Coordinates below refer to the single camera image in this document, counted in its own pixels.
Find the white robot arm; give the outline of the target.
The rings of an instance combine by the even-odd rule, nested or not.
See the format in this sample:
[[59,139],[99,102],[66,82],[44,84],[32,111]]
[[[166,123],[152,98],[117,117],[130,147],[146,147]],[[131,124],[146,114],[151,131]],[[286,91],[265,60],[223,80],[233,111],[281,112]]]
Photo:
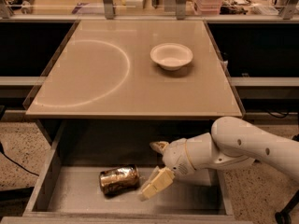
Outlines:
[[139,199],[146,201],[168,188],[176,178],[203,169],[231,170],[263,161],[299,181],[299,142],[266,132],[243,119],[221,117],[211,131],[171,143],[152,142],[163,155],[163,168],[155,168],[142,185]]

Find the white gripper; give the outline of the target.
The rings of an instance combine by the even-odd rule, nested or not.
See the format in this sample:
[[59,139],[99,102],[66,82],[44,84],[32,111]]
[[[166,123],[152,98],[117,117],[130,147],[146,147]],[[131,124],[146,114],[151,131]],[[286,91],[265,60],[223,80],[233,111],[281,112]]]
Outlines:
[[195,169],[190,162],[185,138],[171,142],[155,141],[149,146],[157,153],[163,154],[166,167],[156,166],[149,179],[141,186],[138,199],[146,201],[173,184],[175,176],[191,175]]

